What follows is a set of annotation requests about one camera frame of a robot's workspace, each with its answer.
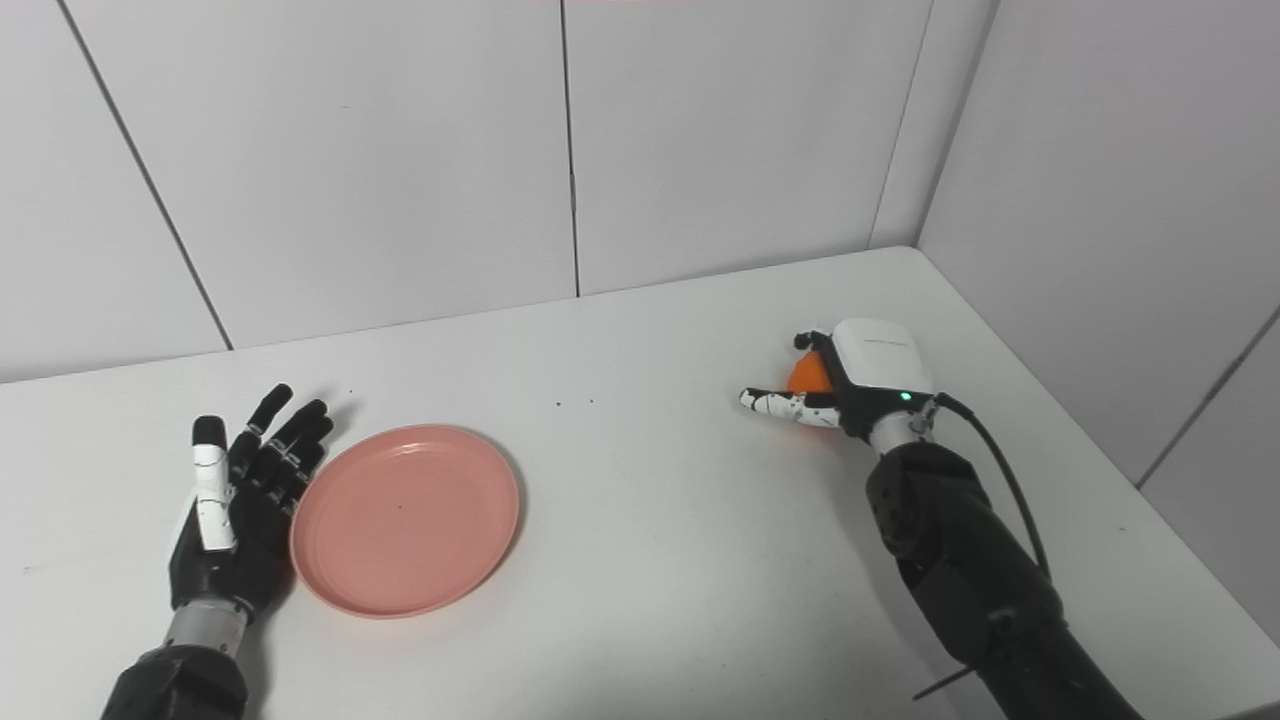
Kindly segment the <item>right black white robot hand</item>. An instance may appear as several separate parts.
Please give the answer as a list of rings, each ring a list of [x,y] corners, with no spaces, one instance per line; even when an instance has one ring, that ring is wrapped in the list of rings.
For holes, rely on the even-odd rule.
[[[850,318],[831,331],[796,334],[801,354],[783,389],[746,388],[748,410],[805,427],[841,430],[877,454],[932,439],[936,389],[909,329]]]

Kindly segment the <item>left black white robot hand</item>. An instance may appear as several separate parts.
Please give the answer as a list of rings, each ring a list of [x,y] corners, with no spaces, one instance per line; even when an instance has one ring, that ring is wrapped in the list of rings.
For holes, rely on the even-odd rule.
[[[278,429],[293,389],[275,386],[233,439],[218,415],[192,425],[196,497],[168,564],[170,606],[219,598],[248,620],[291,579],[291,529],[335,423],[314,398]]]

